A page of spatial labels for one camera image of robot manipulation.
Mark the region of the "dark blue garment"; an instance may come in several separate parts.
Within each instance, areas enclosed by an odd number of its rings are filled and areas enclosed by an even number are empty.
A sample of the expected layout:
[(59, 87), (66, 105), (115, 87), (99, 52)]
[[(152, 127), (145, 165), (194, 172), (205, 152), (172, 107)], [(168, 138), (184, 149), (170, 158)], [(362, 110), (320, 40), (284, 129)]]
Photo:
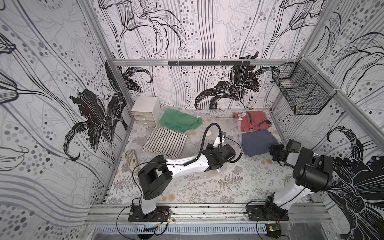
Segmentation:
[(242, 134), (242, 149), (248, 157), (266, 154), (269, 147), (277, 143), (278, 140), (268, 130)]

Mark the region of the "clear plastic vacuum bag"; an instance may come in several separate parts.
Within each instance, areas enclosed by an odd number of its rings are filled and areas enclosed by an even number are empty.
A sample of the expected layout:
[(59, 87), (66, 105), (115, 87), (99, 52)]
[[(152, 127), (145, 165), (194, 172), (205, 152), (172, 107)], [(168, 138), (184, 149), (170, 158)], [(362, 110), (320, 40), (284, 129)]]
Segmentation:
[(242, 151), (242, 121), (240, 119), (222, 117), (202, 117), (202, 119), (202, 125), (200, 125), (195, 130), (189, 130), (186, 132), (186, 135), (188, 137), (181, 153), (181, 157), (190, 157), (193, 155), (197, 155), (200, 150), (203, 133), (205, 132), (206, 128), (211, 123), (217, 123), (220, 126), (222, 133), (224, 134), (223, 145), (229, 144), (236, 151), (234, 157), (234, 159), (236, 159)]

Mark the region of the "red garment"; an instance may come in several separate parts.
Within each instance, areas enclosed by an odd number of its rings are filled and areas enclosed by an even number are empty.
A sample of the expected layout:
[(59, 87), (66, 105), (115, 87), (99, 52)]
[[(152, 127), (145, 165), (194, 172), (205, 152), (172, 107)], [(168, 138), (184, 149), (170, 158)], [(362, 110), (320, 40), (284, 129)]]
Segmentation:
[(266, 114), (261, 111), (233, 113), (233, 117), (242, 119), (242, 132), (268, 130), (272, 126), (272, 123), (267, 119)]

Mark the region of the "green garment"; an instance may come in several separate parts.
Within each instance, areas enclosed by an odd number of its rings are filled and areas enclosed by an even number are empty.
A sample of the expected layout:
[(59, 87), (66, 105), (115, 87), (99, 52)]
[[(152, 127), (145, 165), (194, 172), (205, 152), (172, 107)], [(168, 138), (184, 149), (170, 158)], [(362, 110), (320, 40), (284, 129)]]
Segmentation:
[(178, 110), (166, 109), (159, 124), (170, 130), (185, 133), (197, 129), (203, 124), (203, 120)]

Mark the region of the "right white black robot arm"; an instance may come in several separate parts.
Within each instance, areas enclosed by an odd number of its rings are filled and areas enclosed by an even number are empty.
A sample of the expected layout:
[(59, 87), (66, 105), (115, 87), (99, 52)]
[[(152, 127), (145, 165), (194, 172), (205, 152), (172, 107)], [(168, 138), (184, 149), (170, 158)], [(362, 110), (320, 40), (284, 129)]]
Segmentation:
[(279, 192), (268, 196), (262, 213), (282, 219), (291, 206), (307, 195), (325, 192), (332, 185), (333, 159), (315, 154), (301, 143), (289, 140), (286, 145), (269, 147), (273, 160), (293, 169), (292, 178)]

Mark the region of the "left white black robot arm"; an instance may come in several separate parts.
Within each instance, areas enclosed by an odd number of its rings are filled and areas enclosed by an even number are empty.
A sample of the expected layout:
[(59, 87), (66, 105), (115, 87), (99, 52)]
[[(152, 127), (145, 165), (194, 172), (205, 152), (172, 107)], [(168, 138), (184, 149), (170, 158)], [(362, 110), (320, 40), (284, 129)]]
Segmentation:
[[(204, 146), (205, 139), (211, 127), (217, 127), (218, 136), (213, 144)], [(190, 174), (204, 173), (221, 168), (226, 163), (234, 164), (243, 156), (240, 148), (237, 153), (230, 144), (225, 144), (227, 135), (217, 123), (207, 126), (203, 133), (199, 152), (196, 156), (167, 160), (163, 155), (156, 156), (150, 162), (139, 164), (142, 167), (138, 173), (138, 181), (135, 182), (141, 193), (140, 208), (143, 215), (156, 212), (156, 198), (168, 187), (173, 179), (181, 178)]]

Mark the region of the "black white striped garment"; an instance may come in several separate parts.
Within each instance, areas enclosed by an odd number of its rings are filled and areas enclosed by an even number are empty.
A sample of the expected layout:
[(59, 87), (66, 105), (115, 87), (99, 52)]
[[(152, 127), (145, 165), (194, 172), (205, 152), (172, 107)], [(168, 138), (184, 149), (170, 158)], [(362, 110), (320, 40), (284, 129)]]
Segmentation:
[(169, 158), (178, 158), (187, 138), (186, 134), (155, 126), (144, 143), (143, 150)]

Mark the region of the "small electronics board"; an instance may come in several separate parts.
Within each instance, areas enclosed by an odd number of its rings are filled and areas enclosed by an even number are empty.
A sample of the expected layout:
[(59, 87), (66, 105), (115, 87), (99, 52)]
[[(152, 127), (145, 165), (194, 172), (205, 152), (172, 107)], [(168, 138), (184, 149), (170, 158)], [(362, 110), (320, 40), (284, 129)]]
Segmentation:
[(282, 230), (278, 225), (266, 225), (265, 235), (269, 238), (278, 239), (282, 235)]

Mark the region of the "white mini drawer unit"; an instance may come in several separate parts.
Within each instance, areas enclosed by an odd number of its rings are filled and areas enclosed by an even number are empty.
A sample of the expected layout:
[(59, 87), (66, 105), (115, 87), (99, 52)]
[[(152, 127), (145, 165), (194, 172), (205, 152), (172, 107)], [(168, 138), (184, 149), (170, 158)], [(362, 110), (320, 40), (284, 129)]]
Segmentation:
[(139, 125), (157, 125), (161, 115), (160, 101), (158, 97), (139, 96), (131, 113)]

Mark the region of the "aluminium mounting rail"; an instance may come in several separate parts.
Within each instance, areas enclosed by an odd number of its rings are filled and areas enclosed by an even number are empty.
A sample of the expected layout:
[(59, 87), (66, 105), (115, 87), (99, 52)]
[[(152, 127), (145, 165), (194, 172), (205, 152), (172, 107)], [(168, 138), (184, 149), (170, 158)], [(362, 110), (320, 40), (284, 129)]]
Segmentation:
[[(246, 204), (167, 204), (176, 224), (181, 223), (248, 223)], [(128, 205), (92, 205), (86, 224), (128, 223)], [(294, 223), (331, 223), (323, 203), (296, 203), (288, 211)]]

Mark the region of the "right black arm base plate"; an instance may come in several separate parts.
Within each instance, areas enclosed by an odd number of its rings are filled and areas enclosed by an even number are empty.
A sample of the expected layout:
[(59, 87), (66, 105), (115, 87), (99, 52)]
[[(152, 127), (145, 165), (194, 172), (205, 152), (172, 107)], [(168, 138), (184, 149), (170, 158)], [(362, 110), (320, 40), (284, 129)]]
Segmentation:
[(256, 221), (289, 221), (288, 211), (278, 207), (273, 202), (250, 201), (246, 204), (249, 220)]

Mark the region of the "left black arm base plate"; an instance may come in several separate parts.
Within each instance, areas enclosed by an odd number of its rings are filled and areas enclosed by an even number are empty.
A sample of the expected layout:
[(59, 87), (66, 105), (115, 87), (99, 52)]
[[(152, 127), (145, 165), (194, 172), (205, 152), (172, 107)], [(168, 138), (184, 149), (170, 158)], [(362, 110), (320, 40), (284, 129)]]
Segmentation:
[(141, 206), (133, 206), (130, 209), (128, 221), (138, 222), (166, 222), (170, 215), (169, 206), (156, 206), (156, 209), (148, 214), (144, 214)]

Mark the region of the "black wall hook rail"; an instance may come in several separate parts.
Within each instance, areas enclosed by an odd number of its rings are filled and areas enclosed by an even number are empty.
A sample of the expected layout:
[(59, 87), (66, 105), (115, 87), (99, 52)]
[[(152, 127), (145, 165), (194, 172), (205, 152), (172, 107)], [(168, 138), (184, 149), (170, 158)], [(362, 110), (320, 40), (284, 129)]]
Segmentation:
[(168, 61), (169, 66), (249, 66), (250, 61)]

